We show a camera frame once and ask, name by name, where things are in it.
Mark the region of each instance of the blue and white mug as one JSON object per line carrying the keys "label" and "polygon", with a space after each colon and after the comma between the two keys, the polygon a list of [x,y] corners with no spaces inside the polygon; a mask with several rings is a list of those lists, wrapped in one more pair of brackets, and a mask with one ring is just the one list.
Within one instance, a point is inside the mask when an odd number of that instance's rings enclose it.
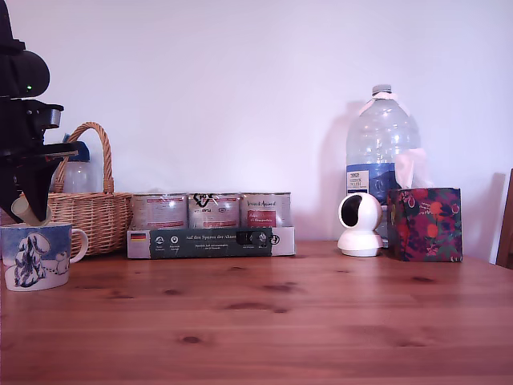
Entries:
{"label": "blue and white mug", "polygon": [[[71,235],[80,236],[79,253],[71,258]],[[0,227],[0,247],[7,289],[34,291],[50,289],[67,283],[70,263],[80,261],[89,241],[80,229],[71,224],[51,222],[30,227],[25,223]]]}

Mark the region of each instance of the security camera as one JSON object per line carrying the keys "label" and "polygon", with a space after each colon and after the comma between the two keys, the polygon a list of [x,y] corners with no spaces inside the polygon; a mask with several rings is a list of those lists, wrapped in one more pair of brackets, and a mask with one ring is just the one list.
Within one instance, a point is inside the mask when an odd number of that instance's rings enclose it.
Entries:
{"label": "security camera", "polygon": [[366,192],[355,192],[345,197],[338,206],[338,220],[345,227],[338,240],[338,248],[353,257],[374,257],[383,247],[376,228],[382,220],[378,200]]}

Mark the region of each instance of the pet food can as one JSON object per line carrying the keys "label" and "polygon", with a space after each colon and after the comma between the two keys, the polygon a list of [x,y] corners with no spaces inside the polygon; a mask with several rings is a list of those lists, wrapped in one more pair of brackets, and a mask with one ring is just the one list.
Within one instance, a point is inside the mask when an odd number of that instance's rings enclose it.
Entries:
{"label": "pet food can", "polygon": [[240,222],[244,227],[291,227],[290,192],[242,194]]}
{"label": "pet food can", "polygon": [[131,228],[186,229],[187,194],[135,194],[131,199]]}
{"label": "pet food can", "polygon": [[189,227],[239,227],[239,203],[239,194],[189,194]]}

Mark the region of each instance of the bottle label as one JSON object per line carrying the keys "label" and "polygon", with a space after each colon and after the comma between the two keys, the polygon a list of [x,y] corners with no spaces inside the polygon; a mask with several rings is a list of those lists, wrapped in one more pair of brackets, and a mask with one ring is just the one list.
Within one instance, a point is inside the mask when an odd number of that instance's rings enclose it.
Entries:
{"label": "bottle label", "polygon": [[347,193],[369,193],[380,205],[386,205],[389,189],[400,188],[394,163],[351,164],[346,171]]}

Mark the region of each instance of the tissue box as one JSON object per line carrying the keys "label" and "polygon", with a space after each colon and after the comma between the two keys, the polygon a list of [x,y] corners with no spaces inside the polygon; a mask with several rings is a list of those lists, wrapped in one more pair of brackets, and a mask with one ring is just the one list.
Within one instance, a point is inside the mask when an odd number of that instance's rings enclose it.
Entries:
{"label": "tissue box", "polygon": [[459,188],[390,190],[389,248],[403,261],[463,259]]}

